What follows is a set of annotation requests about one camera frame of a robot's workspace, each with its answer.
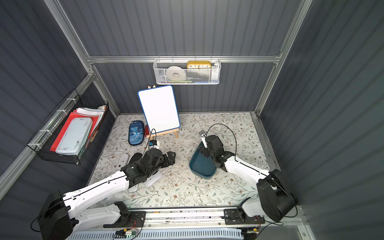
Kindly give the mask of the grey white mouse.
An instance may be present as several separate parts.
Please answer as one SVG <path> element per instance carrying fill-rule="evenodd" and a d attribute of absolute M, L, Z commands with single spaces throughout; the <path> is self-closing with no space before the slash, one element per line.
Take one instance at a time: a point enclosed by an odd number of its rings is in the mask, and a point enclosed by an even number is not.
<path fill-rule="evenodd" d="M 154 175 L 151 175 L 146 181 L 145 181 L 145 186 L 147 188 L 151 187 L 154 185 L 158 180 L 162 178 L 163 174 L 160 171 L 157 171 Z"/>

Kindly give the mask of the teal storage box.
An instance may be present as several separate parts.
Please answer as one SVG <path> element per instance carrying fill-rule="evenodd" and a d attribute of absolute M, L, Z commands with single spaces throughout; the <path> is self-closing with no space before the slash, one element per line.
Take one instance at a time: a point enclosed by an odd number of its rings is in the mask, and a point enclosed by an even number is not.
<path fill-rule="evenodd" d="M 203 179 L 210 179 L 214 176 L 217 167 L 214 165 L 211 158 L 205 157 L 199 150 L 200 147 L 204 147 L 204 144 L 200 142 L 195 153 L 193 154 L 189 168 L 193 174 Z"/>

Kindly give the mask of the black mouse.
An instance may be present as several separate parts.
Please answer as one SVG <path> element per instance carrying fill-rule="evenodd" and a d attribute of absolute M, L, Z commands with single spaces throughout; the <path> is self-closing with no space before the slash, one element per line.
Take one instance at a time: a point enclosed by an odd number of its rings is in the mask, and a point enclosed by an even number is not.
<path fill-rule="evenodd" d="M 131 159 L 129 160 L 129 164 L 134 164 L 136 165 L 141 159 L 142 159 L 143 154 L 141 153 L 135 153 Z"/>

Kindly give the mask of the white mouse with usb dongle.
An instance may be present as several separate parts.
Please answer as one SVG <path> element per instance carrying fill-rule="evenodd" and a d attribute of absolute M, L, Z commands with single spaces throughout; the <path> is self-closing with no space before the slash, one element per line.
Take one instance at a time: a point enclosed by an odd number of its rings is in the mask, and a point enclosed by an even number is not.
<path fill-rule="evenodd" d="M 135 192 L 138 191 L 138 189 L 139 189 L 139 185 L 135 185 L 135 186 L 133 186 L 133 187 L 130 187 L 130 188 L 128 189 L 128 192 L 129 192 L 129 193 L 135 193 Z"/>

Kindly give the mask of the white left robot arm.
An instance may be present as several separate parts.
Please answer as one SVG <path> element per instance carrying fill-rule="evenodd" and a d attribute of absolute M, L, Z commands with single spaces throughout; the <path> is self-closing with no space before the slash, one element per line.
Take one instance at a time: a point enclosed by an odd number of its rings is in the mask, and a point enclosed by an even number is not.
<path fill-rule="evenodd" d="M 152 148 L 144 154 L 136 153 L 132 162 L 111 176 L 82 189 L 62 194 L 55 191 L 48 195 L 37 221 L 44 240 L 65 240 L 73 232 L 92 227 L 124 228 L 142 221 L 142 216 L 133 216 L 124 202 L 115 202 L 109 207 L 91 209 L 101 200 L 140 183 L 156 174 L 159 169 L 175 164 L 176 153 L 162 153 Z"/>

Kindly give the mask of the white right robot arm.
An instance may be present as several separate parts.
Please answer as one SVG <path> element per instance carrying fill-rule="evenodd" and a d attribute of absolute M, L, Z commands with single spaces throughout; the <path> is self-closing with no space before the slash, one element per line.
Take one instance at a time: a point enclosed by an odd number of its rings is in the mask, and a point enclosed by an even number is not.
<path fill-rule="evenodd" d="M 216 135 L 208 136 L 200 132 L 203 145 L 199 151 L 210 158 L 218 169 L 234 174 L 257 188 L 257 198 L 247 198 L 240 203 L 238 212 L 242 221 L 268 216 L 279 222 L 291 209 L 296 208 L 298 199 L 291 191 L 281 171 L 262 170 L 241 160 L 235 153 L 226 151 L 222 141 Z"/>

